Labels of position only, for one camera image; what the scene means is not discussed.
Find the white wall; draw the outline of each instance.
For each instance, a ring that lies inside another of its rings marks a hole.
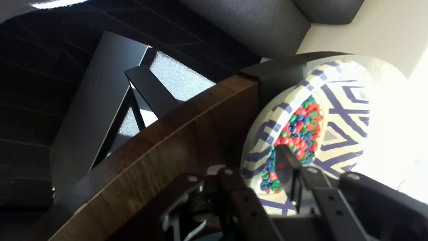
[[[428,0],[366,0],[348,26],[315,25],[299,50],[312,51],[372,55],[427,78]]]

